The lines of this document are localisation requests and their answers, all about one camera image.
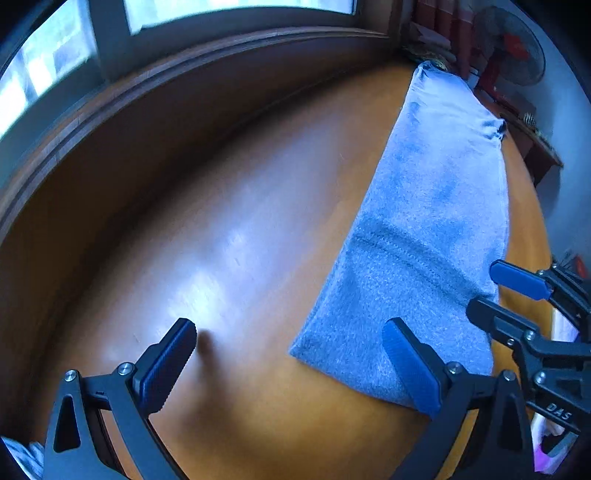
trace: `wooden table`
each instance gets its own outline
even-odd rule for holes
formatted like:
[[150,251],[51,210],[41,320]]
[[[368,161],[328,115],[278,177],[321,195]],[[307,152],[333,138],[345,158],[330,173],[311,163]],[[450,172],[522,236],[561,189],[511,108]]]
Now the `wooden table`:
[[[133,224],[69,311],[35,407],[44,440],[63,372],[111,372],[195,321],[197,353],[152,422],[191,479],[385,479],[428,419],[359,394],[287,355],[369,186],[413,66],[321,86],[267,112]],[[511,137],[507,260],[548,267],[540,206]],[[546,334],[550,308],[501,291]],[[512,367],[495,344],[495,370]],[[131,478],[121,439],[109,431]],[[454,468],[466,425],[446,471]]]

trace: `folded towel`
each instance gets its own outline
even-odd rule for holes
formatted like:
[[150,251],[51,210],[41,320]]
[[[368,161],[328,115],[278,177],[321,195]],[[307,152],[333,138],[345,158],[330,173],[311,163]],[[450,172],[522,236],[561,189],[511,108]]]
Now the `folded towel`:
[[490,341],[465,308],[477,295],[498,299],[488,267],[504,258],[509,235],[504,130],[462,79],[428,62],[417,67],[290,354],[362,393],[412,406],[381,344],[384,323],[399,316],[443,361],[491,372]]

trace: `wall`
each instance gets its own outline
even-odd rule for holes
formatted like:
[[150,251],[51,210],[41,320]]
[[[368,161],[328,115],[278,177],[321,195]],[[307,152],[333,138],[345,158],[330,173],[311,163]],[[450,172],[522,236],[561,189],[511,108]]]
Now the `wall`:
[[582,254],[591,265],[591,104],[572,70],[544,31],[510,0],[477,0],[475,10],[495,5],[517,15],[534,32],[545,58],[541,82],[530,87],[507,85],[537,108],[540,130],[564,162],[537,187],[552,253],[560,258],[567,249]]

